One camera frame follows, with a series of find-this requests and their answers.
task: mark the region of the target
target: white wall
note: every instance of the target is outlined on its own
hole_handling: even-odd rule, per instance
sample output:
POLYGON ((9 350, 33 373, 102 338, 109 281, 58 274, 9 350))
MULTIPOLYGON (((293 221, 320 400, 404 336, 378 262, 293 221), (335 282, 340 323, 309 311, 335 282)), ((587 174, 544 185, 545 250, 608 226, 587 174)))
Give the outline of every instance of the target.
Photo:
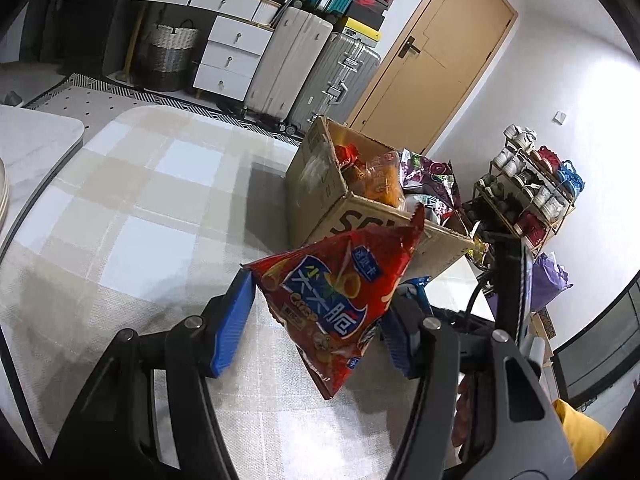
POLYGON ((640 153, 640 67, 605 41, 540 15, 522 23, 484 88, 434 150, 452 160, 463 198, 504 143, 508 124, 538 132, 586 182, 577 209, 545 248, 575 286, 549 305, 554 348, 593 320, 640 268, 636 168, 640 153), (556 111, 568 117, 552 122, 556 111))

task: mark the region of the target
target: wicker laundry basket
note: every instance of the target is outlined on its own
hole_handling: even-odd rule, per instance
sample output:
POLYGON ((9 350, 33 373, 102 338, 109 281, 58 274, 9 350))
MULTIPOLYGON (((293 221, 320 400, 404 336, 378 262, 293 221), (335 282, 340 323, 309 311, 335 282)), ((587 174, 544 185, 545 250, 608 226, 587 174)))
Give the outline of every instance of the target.
POLYGON ((141 83, 145 88, 159 92, 174 92, 187 82, 187 71, 193 45, 198 37, 197 28, 156 25, 149 36, 146 59, 143 62, 141 83))

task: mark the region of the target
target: purple snack bag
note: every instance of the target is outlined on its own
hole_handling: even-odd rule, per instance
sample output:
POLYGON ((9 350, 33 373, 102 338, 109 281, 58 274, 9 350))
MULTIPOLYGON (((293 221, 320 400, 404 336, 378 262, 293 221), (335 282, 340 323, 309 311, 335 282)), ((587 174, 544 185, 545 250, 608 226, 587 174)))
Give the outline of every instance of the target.
POLYGON ((452 209, 460 207, 460 190, 451 163, 405 149, 400 154, 400 184, 407 193, 433 194, 452 209))

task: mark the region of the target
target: door handle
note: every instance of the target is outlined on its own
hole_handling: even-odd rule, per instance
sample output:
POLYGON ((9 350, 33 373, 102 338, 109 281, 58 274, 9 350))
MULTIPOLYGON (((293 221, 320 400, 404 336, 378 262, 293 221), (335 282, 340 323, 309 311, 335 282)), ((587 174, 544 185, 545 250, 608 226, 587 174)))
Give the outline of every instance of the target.
POLYGON ((415 38, 413 36, 409 36, 406 43, 400 49, 400 52, 398 52, 398 57, 400 59, 404 59, 404 56, 409 52, 409 49, 413 50, 416 54, 420 54, 420 49, 414 45, 414 41, 415 38))

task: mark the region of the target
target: table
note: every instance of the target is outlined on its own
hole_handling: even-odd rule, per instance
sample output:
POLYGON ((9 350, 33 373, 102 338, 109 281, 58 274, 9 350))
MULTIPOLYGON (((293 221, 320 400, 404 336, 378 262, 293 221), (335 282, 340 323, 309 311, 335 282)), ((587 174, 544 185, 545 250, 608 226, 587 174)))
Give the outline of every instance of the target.
MULTIPOLYGON (((108 124, 47 187, 0 264, 0 322, 12 330, 47 450, 119 329, 167 330, 222 294, 239 263, 287 248, 284 173, 294 152, 231 124, 140 107, 108 124)), ((323 400, 257 292, 232 365, 207 384, 240 478, 377 479, 417 381, 375 339, 323 400)), ((166 398, 156 372, 159 448, 177 465, 166 398)))

